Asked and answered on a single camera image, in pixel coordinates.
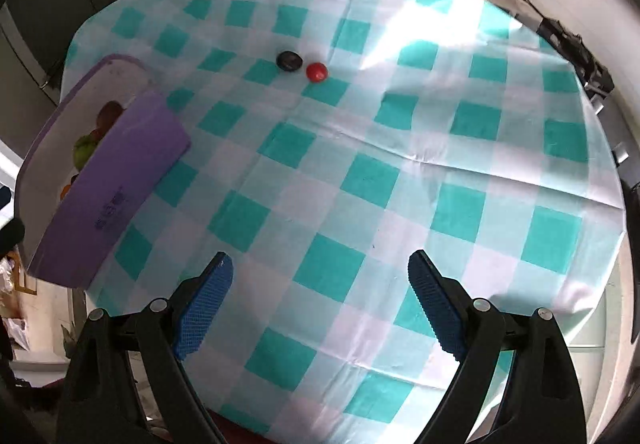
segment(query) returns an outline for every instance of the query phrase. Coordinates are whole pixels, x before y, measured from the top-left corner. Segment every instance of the red ball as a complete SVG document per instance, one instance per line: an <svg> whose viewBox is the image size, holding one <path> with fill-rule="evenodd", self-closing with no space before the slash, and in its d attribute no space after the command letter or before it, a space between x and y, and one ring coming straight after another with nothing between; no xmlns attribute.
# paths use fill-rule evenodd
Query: red ball
<svg viewBox="0 0 640 444"><path fill-rule="evenodd" d="M309 78L309 81L312 83L324 81L328 75L329 71L322 63L311 63L311 65L306 68L306 77Z"/></svg>

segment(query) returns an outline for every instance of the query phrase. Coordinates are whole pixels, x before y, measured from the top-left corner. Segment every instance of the tablecloth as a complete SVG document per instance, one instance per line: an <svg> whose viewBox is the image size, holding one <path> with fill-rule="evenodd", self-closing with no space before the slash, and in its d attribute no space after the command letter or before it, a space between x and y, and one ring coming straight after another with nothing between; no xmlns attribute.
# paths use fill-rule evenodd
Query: tablecloth
<svg viewBox="0 0 640 444"><path fill-rule="evenodd" d="M330 77L279 71L283 50ZM76 33L62 94L110 53L148 67L192 147L89 294L138 310L227 252L234 284L184 366L242 426L414 441L456 369L408 284L418 248L568 337L596 306L624 230L606 139L569 63L492 4L119 0Z"/></svg>

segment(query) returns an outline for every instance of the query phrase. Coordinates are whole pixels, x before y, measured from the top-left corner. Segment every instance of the screw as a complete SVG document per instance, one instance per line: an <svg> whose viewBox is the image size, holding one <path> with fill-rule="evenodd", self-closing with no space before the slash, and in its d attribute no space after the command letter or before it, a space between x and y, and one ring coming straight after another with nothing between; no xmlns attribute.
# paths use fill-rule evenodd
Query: screw
<svg viewBox="0 0 640 444"><path fill-rule="evenodd" d="M487 300L482 298L474 300L474 309L480 312L487 312L490 308L491 304Z"/></svg>
<svg viewBox="0 0 640 444"><path fill-rule="evenodd" d="M549 321L554 314L549 309L538 309L538 316L540 316L543 320Z"/></svg>
<svg viewBox="0 0 640 444"><path fill-rule="evenodd" d="M94 309L89 312L89 319L91 321L98 321L104 315L104 310L102 309Z"/></svg>
<svg viewBox="0 0 640 444"><path fill-rule="evenodd" d="M151 312L162 312L166 309L166 300L164 298L155 299L151 302L149 308L151 309Z"/></svg>

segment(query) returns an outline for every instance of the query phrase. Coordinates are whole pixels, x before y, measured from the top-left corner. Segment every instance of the black ball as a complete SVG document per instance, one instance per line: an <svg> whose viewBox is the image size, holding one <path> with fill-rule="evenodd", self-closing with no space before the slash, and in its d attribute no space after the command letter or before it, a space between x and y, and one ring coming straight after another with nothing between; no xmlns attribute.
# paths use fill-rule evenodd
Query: black ball
<svg viewBox="0 0 640 444"><path fill-rule="evenodd" d="M276 65L285 72L295 72L302 66L302 58L295 52L285 50L278 54L278 57L276 58Z"/></svg>

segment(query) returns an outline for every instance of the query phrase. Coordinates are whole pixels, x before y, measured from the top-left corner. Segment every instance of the green fruit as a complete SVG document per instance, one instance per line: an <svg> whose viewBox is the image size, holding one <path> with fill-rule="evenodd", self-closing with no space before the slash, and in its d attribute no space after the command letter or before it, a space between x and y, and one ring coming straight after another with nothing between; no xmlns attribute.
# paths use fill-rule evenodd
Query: green fruit
<svg viewBox="0 0 640 444"><path fill-rule="evenodd" d="M98 143L90 135L83 135L76 141L74 145L74 166L78 171L84 167L97 147Z"/></svg>

